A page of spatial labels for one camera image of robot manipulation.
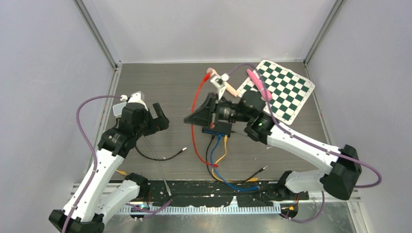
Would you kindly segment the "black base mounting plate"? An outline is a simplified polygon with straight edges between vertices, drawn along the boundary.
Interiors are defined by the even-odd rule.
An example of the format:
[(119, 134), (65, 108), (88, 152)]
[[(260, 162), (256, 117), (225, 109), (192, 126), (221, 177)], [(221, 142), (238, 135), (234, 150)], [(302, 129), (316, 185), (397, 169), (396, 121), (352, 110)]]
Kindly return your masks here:
[(221, 207), (228, 206), (236, 201), (239, 207), (269, 207), (275, 201), (308, 200), (308, 192), (299, 194), (281, 188), (277, 181), (258, 181), (246, 183), (246, 187), (257, 186), (257, 191), (238, 191), (224, 183), (217, 181), (168, 181), (170, 193), (162, 181), (151, 180), (143, 187), (143, 193), (132, 201), (151, 203), (154, 206), (162, 206), (171, 200), (172, 207)]

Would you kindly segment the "beige toy microphone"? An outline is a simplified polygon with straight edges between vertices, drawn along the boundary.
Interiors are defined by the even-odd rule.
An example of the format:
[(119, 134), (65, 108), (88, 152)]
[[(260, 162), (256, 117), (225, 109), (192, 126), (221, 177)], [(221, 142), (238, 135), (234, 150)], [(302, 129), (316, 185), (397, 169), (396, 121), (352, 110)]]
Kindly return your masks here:
[(229, 75), (227, 73), (219, 75), (217, 71), (211, 67), (206, 70), (206, 73), (210, 75), (210, 82), (217, 89), (219, 100), (223, 97), (226, 91), (232, 96), (238, 97), (239, 94), (236, 89), (227, 82), (229, 80)]

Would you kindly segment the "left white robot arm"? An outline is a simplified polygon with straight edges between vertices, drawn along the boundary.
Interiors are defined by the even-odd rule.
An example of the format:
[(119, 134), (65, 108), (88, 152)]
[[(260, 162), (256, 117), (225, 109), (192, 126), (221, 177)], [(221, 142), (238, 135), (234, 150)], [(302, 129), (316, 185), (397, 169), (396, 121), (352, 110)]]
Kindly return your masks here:
[(147, 178), (130, 173), (112, 193), (103, 197), (112, 175), (142, 136), (168, 128), (169, 120), (160, 104), (154, 103), (153, 118), (145, 105), (127, 103), (116, 127), (103, 133), (95, 158), (79, 188), (63, 207), (53, 210), (51, 224), (62, 233), (102, 233), (107, 222), (126, 203), (145, 200), (150, 192)]

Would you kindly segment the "aluminium front rail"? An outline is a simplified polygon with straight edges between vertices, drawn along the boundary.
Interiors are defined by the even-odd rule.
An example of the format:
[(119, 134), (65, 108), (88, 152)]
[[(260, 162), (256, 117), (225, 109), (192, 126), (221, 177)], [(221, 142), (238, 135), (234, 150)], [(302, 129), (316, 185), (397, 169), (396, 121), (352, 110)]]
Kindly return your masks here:
[(293, 204), (291, 201), (275, 201), (269, 207), (239, 207), (234, 200), (228, 206), (224, 207), (172, 207), (171, 200), (168, 200), (162, 206), (154, 206), (151, 203), (142, 201), (128, 201), (119, 207), (114, 207), (114, 215), (126, 215), (143, 217), (157, 211), (158, 215), (234, 215), (234, 214), (285, 214), (295, 218), (311, 218), (317, 213), (325, 214), (336, 208), (339, 213), (348, 214), (349, 206), (352, 202), (360, 202), (360, 194), (357, 190), (352, 193), (348, 200), (340, 200), (332, 197), (328, 193), (324, 195), (319, 191), (309, 191), (308, 200), (296, 200)]

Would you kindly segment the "pink toy microphone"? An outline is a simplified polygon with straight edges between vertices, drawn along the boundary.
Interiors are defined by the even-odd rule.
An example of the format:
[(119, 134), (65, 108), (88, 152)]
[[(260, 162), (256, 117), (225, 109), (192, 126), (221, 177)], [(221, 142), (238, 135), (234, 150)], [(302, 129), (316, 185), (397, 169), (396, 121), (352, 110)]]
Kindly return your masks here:
[(255, 73), (247, 69), (247, 74), (249, 76), (249, 79), (253, 82), (253, 84), (256, 86), (257, 90), (260, 92), (262, 98), (265, 101), (270, 101), (272, 99), (272, 94), (270, 91), (268, 91), (262, 84), (261, 80), (255, 75)]

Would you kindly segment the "green white checkerboard mat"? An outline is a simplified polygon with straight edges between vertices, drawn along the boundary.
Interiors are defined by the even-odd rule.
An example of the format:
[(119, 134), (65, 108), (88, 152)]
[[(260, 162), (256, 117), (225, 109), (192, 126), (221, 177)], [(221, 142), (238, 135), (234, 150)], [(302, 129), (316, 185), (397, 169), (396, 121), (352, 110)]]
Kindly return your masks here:
[(264, 111), (272, 112), (278, 121), (291, 125), (315, 89), (315, 84), (269, 60), (262, 60), (257, 69), (272, 95), (269, 101), (271, 109), (266, 105)]

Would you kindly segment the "white small router box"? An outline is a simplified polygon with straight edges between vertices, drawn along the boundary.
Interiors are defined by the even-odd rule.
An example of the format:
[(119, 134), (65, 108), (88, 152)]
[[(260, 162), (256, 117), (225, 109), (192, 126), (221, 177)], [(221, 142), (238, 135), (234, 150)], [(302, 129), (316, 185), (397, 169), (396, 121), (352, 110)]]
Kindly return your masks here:
[(122, 110), (126, 106), (127, 102), (121, 102), (112, 106), (113, 115), (115, 118), (119, 118), (122, 115)]

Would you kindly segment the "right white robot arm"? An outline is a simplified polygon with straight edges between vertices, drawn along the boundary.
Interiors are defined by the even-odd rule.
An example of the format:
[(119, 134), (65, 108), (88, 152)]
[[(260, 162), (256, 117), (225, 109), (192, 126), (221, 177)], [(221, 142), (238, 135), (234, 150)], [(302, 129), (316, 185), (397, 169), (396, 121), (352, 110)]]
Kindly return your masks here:
[(278, 195), (290, 199), (296, 193), (324, 191), (331, 196), (348, 200), (361, 174), (354, 147), (331, 146), (296, 132), (283, 123), (275, 123), (263, 109), (266, 102), (261, 94), (246, 91), (238, 103), (217, 97), (211, 92), (199, 108), (184, 118), (184, 123), (216, 128), (227, 121), (245, 122), (249, 138), (272, 147), (286, 150), (316, 166), (306, 172), (286, 171), (279, 179)]

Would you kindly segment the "black network switch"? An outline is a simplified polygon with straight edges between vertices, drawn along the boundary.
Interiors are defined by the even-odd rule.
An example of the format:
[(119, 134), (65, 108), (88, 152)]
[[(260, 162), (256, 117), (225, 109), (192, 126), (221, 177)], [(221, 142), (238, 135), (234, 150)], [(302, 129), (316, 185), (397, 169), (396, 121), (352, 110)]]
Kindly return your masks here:
[(220, 122), (219, 124), (215, 125), (215, 127), (208, 128), (202, 127), (202, 132), (212, 135), (221, 135), (230, 137), (232, 133), (232, 124), (226, 122)]

